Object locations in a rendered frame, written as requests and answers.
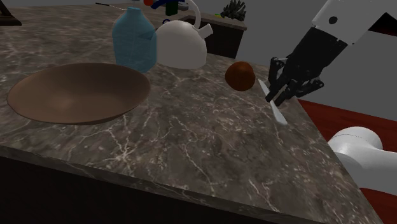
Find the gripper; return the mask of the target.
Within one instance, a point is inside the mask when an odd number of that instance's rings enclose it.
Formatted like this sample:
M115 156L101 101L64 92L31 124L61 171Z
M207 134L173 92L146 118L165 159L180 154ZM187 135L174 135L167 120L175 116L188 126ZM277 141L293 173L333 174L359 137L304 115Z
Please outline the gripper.
M283 86L286 87L274 101L275 105L324 87L320 79L313 78L317 78L347 46L335 36L311 27L288 57L272 57L268 72L270 95L275 97Z

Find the white knife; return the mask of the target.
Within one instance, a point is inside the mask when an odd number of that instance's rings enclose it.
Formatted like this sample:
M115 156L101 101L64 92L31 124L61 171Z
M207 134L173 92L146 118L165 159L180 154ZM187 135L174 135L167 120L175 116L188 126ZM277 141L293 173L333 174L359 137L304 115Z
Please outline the white knife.
M263 90L263 93L264 93L266 96L268 96L268 94L270 93L270 90L268 89L268 87L266 86L266 84L265 84L262 80L260 80L260 79L258 79L258 82L259 82L259 84L260 84L260 86L261 86L261 88L262 88L262 90ZM270 105L271 105L271 107L272 107L272 111L273 111L273 114L274 114L274 117L275 117L276 121L277 121L278 123L282 124L282 125L287 125L288 123L287 123L285 117L282 115L282 113L280 112L280 110L278 109L278 107L275 105L275 103L273 102L273 100L270 101Z

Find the brown round fruit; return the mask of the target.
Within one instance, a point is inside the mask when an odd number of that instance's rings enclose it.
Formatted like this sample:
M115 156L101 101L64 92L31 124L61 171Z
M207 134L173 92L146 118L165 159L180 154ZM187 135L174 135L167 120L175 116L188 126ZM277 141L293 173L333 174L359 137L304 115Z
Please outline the brown round fruit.
M236 91L247 91L253 87L256 80L251 65L244 61L233 63L225 73L225 81Z

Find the red robot stand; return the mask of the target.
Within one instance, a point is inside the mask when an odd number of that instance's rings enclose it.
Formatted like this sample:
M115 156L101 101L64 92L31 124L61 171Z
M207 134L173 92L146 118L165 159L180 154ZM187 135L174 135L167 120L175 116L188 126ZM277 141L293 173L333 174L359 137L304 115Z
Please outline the red robot stand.
M397 152L396 121L305 100L299 103L327 141L344 128L360 126L373 130L387 151ZM397 224L397 197L365 188L361 191L384 224Z

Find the white kettle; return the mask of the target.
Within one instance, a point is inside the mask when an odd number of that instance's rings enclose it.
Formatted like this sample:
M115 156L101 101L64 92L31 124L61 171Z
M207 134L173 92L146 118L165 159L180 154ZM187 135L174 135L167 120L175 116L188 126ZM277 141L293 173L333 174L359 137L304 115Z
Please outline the white kettle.
M165 22L156 30L157 62L178 69L198 69L206 64L205 38L213 34L211 25L200 27L201 13L193 0L158 0L153 9L171 2L186 2L195 13L195 23L182 20Z

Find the blue bottle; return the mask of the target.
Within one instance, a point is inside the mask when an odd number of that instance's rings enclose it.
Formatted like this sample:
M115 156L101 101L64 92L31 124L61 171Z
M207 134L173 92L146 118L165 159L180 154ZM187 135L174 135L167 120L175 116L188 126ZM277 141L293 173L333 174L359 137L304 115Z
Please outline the blue bottle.
M112 29L116 63L141 73L157 62L157 35L140 8L128 7Z

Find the brown shallow bowl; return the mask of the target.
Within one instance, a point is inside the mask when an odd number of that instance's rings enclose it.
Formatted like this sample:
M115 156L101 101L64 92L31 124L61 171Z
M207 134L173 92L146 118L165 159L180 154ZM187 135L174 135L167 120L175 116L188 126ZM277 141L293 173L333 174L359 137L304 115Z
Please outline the brown shallow bowl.
M77 63L38 71L15 84L8 105L25 118L58 124L108 122L142 103L150 81L116 64Z

